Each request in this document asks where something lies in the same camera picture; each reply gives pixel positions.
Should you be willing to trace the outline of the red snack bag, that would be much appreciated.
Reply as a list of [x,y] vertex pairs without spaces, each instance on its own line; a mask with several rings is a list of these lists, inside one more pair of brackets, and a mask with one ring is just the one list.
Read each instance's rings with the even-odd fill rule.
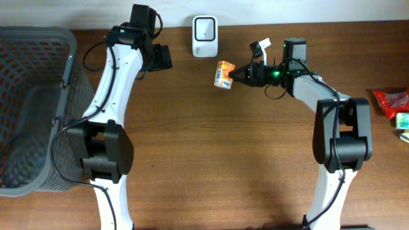
[[386,93],[374,90],[381,111],[388,119],[393,119],[399,112],[408,112],[408,90],[400,93]]

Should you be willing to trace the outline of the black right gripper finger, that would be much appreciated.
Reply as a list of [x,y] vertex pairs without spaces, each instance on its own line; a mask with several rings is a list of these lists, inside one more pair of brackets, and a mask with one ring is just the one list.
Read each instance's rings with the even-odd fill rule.
[[252,85],[252,79],[248,75],[234,75],[231,78],[235,82],[239,82],[245,85]]
[[229,72],[230,77],[247,77],[250,75],[250,65],[244,65]]

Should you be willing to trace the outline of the cream yellow snack bag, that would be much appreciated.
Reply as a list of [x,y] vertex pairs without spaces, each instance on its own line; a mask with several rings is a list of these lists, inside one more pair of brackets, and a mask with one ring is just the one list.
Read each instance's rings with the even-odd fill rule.
[[405,141],[405,142],[409,143],[409,130],[403,131],[403,132],[399,135],[399,138],[400,138],[402,141]]

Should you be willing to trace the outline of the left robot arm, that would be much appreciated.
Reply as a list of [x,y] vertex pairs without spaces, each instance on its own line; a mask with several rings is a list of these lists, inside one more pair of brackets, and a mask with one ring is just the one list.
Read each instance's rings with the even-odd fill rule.
[[146,26],[114,26],[105,37],[107,57],[97,91],[82,119],[67,130],[77,165],[96,194],[102,229],[133,229],[127,175],[134,146],[124,129],[125,112],[138,73],[172,67],[169,48],[154,44]]

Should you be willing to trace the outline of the small teal tissue pack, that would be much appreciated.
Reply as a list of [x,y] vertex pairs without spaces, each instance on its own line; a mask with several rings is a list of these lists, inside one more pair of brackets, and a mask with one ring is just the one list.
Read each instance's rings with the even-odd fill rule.
[[396,129],[408,130],[409,129],[409,113],[398,112],[396,114]]

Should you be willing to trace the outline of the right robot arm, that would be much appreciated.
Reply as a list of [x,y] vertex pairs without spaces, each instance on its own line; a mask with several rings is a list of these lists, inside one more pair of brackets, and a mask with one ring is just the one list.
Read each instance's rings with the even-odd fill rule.
[[315,113],[313,154],[319,165],[313,203],[300,229],[340,229],[348,189],[373,154],[370,105],[329,86],[307,67],[307,42],[287,38],[282,61],[268,65],[268,38],[250,45],[248,64],[229,72],[235,82],[251,87],[280,86]]

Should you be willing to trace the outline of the small orange teal box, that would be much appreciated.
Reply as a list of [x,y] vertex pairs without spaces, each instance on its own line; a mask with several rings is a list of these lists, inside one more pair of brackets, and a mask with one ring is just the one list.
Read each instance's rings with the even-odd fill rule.
[[235,69],[235,65],[227,61],[218,61],[215,74],[214,86],[222,89],[231,89],[232,78],[229,73]]

